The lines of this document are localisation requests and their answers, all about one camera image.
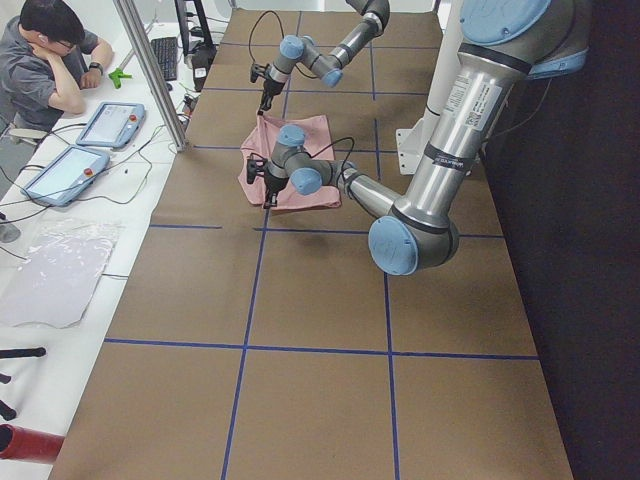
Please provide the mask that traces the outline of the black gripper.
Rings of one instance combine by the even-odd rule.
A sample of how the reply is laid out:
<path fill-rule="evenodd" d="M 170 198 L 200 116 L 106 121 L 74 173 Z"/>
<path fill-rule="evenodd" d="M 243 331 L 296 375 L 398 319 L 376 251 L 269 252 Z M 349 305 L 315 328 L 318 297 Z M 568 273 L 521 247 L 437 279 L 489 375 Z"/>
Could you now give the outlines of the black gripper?
<path fill-rule="evenodd" d="M 257 110 L 257 115 L 264 115 L 265 111 L 269 111 L 272 108 L 272 100 L 274 97 L 281 94 L 284 88 L 284 84 L 280 81 L 277 81 L 270 76 L 266 76 L 263 82 L 263 94 L 262 100 L 264 102 L 260 102 L 259 108 Z"/>
<path fill-rule="evenodd" d="M 277 207 L 278 193 L 286 188 L 288 178 L 280 178 L 270 171 L 266 171 L 264 173 L 264 183 L 266 186 L 266 196 L 263 208 L 270 209 L 271 207 Z"/>

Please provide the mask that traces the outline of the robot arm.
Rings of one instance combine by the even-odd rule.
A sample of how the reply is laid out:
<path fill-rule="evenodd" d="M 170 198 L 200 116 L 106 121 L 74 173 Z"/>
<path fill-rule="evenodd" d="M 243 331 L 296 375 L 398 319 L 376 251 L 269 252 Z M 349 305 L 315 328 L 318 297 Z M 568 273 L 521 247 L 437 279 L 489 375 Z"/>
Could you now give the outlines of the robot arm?
<path fill-rule="evenodd" d="M 466 1 L 458 15 L 459 70 L 417 170 L 399 194 L 348 161 L 315 160 L 297 126 L 280 129 L 270 156 L 250 159 L 248 179 L 266 184 L 264 204 L 292 185 L 302 195 L 323 186 L 343 190 L 374 219 L 368 247 L 391 275 L 442 265 L 456 253 L 448 212 L 512 86 L 581 69 L 588 52 L 588 1 Z"/>
<path fill-rule="evenodd" d="M 347 1 L 361 17 L 354 28 L 331 51 L 324 52 L 309 35 L 285 35 L 278 46 L 278 55 L 266 65 L 253 62 L 250 81 L 263 80 L 257 109 L 263 115 L 272 108 L 273 99 L 280 95 L 294 69 L 304 66 L 314 78 L 329 88 L 343 78 L 344 69 L 372 40 L 383 35 L 390 19 L 388 1 Z"/>

